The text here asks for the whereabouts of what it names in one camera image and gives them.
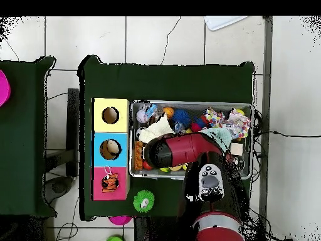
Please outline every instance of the green spiky ball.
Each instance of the green spiky ball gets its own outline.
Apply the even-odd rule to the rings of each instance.
[[[142,208],[141,204],[144,199],[148,199],[149,203],[147,204],[147,206],[145,208]],[[150,211],[153,208],[154,202],[155,202],[155,196],[153,193],[151,193],[149,190],[141,190],[137,193],[136,196],[134,196],[133,204],[134,204],[135,209],[138,212],[147,213],[148,211]]]

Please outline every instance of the round hole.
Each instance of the round hole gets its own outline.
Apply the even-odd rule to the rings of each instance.
[[[106,160],[115,160],[119,157],[119,154],[122,152],[120,144],[114,139],[108,139],[103,141],[100,145],[100,154]]]
[[[119,120],[119,112],[115,107],[107,107],[102,112],[102,119],[107,124],[114,124]]]

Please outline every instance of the colorful cloth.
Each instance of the colorful cloth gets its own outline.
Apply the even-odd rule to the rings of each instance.
[[[221,127],[229,130],[232,139],[246,138],[250,128],[250,120],[233,108],[228,120],[222,121]]]
[[[211,127],[221,127],[220,125],[225,119],[225,116],[222,112],[215,112],[212,108],[206,109],[204,116],[208,120]]]

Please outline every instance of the pink object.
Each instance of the pink object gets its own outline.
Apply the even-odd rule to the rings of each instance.
[[[191,130],[192,130],[193,132],[199,132],[199,131],[202,130],[202,128],[201,128],[198,124],[192,123],[192,124],[191,124]]]
[[[8,100],[10,93],[10,84],[5,74],[0,70],[0,106]]]
[[[128,216],[118,216],[118,217],[109,217],[108,218],[114,225],[125,225],[129,223],[132,217]]]
[[[102,192],[102,179],[107,173],[104,167],[94,167],[93,200],[126,200],[126,167],[110,167],[110,170],[113,174],[118,174],[118,188],[113,192]]]

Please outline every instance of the shape sorter box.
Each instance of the shape sorter box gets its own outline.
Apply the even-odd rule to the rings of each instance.
[[[92,112],[92,200],[125,200],[130,188],[129,101],[94,98]],[[102,179],[109,170],[118,175],[118,188],[103,192]]]

